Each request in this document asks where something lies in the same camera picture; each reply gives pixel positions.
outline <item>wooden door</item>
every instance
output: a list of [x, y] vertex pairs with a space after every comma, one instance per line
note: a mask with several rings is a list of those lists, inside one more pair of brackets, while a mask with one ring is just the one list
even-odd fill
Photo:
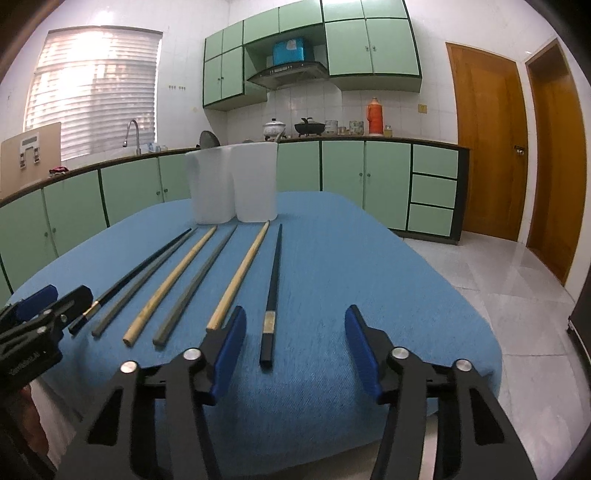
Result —
[[471, 149], [463, 229], [516, 241], [527, 181], [527, 120], [517, 64], [450, 43], [447, 51], [458, 143]]
[[527, 67], [538, 133], [538, 175], [527, 246], [564, 284], [583, 221], [587, 178], [583, 116], [557, 43]]

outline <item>window blind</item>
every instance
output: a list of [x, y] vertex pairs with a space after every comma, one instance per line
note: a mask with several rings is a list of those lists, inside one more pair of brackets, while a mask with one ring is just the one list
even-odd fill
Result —
[[[135, 118], [139, 142], [155, 139], [162, 34], [119, 27], [50, 31], [29, 92], [24, 130], [61, 122], [61, 158], [121, 148]], [[129, 132], [135, 145], [135, 128]]]

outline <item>orange thermos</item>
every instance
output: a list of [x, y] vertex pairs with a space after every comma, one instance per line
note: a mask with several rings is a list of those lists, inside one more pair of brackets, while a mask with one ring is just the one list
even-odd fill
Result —
[[384, 134], [384, 117], [382, 116], [382, 106], [376, 97], [372, 98], [367, 107], [367, 117], [369, 122], [370, 135]]

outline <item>cabinet door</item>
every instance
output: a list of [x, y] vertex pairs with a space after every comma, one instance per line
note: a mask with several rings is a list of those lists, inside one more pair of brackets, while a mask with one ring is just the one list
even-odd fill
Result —
[[0, 209], [0, 252], [12, 288], [57, 258], [41, 190], [29, 193]]
[[331, 75], [372, 73], [365, 20], [345, 20], [324, 25]]
[[103, 168], [102, 177], [111, 225], [163, 202], [157, 158]]
[[4, 274], [0, 271], [0, 307], [6, 305], [10, 295], [11, 293], [8, 284], [6, 283], [6, 278], [4, 278]]
[[244, 21], [244, 43], [279, 33], [279, 9], [267, 10]]
[[239, 47], [222, 55], [222, 98], [243, 92], [242, 47]]
[[279, 31], [322, 23], [320, 0], [301, 0], [279, 7]]
[[203, 68], [203, 104], [222, 99], [222, 57], [205, 62]]
[[205, 60], [212, 59], [222, 54], [223, 30], [215, 32], [205, 39]]
[[242, 47], [242, 21], [223, 29], [222, 53]]
[[361, 0], [365, 18], [407, 18], [402, 0]]
[[363, 18], [361, 0], [323, 0], [322, 11], [324, 21], [347, 20], [348, 18]]
[[58, 255], [107, 228], [98, 172], [62, 180], [43, 191]]
[[417, 52], [408, 20], [368, 18], [374, 73], [418, 75]]
[[365, 211], [388, 228], [406, 229], [410, 144], [367, 142]]
[[322, 190], [363, 208], [363, 142], [322, 142]]
[[279, 144], [277, 152], [277, 191], [320, 191], [319, 142]]
[[164, 201], [191, 198], [189, 181], [187, 179], [187, 157], [184, 154], [167, 155], [158, 159]]

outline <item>faucet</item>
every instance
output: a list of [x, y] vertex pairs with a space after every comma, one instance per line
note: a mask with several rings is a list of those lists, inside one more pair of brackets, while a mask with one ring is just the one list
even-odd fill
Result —
[[123, 142], [123, 146], [127, 147], [127, 137], [129, 137], [129, 128], [131, 127], [132, 123], [135, 124], [135, 143], [137, 145], [137, 148], [135, 149], [135, 154], [141, 155], [142, 151], [139, 149], [139, 127], [138, 123], [135, 121], [135, 118], [132, 118], [127, 124], [127, 133], [125, 134], [125, 141]]

